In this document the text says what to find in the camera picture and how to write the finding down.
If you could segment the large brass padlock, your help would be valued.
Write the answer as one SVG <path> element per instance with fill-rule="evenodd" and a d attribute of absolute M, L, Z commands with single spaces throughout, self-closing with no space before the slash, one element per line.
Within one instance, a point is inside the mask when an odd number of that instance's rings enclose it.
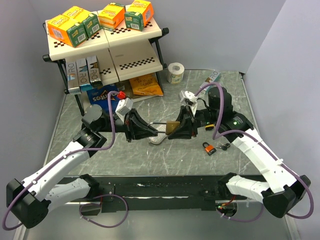
<path fill-rule="evenodd" d="M 157 125 L 159 128 L 156 129 L 158 134 L 170 135 L 179 127 L 181 123 L 179 121 L 166 121 L 166 122 L 150 122 L 147 125 L 153 126 Z"/>

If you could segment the orange black padlock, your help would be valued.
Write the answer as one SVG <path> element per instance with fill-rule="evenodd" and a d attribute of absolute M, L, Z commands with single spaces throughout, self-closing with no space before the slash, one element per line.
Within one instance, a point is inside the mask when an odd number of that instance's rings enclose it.
<path fill-rule="evenodd" d="M 217 151 L 216 148 L 208 142 L 203 142 L 202 146 L 209 156 L 213 155 Z"/>

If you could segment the yellow padlock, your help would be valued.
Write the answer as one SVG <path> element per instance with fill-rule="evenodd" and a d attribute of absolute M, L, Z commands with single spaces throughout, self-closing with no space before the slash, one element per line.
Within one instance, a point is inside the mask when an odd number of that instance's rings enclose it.
<path fill-rule="evenodd" d="M 205 126 L 206 131 L 212 131 L 215 128 L 215 124 L 207 124 Z"/>

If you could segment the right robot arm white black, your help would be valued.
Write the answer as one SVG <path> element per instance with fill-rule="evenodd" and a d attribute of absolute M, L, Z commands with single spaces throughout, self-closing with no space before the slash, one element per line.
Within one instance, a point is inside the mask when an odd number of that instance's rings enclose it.
<path fill-rule="evenodd" d="M 218 193 L 223 199 L 249 198 L 262 203 L 273 216 L 282 218 L 304 195 L 312 195 L 310 179 L 297 175 L 271 151 L 248 118 L 234 110 L 232 96 L 224 87 L 211 87 L 207 94 L 208 105 L 199 110 L 197 93 L 185 90 L 179 93 L 182 104 L 176 119 L 179 125 L 168 138 L 191 139 L 197 136 L 198 128 L 213 124 L 213 138 L 225 137 L 250 160 L 264 181 L 228 173 L 218 181 Z"/>

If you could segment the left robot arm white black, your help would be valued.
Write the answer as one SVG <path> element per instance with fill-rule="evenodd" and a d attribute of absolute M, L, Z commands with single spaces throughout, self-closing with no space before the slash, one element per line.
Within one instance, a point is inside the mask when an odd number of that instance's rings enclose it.
<path fill-rule="evenodd" d="M 115 139 L 101 134 L 125 133 L 127 141 L 156 137 L 158 130 L 145 122 L 136 109 L 118 103 L 116 111 L 106 112 L 94 104 L 85 110 L 82 128 L 53 160 L 22 181 L 11 180 L 6 186 L 7 212 L 12 213 L 27 229 L 37 226 L 52 210 L 77 199 L 93 201 L 100 197 L 100 184 L 84 174 L 67 184 L 59 182 L 75 167 L 95 153 L 110 149 Z"/>

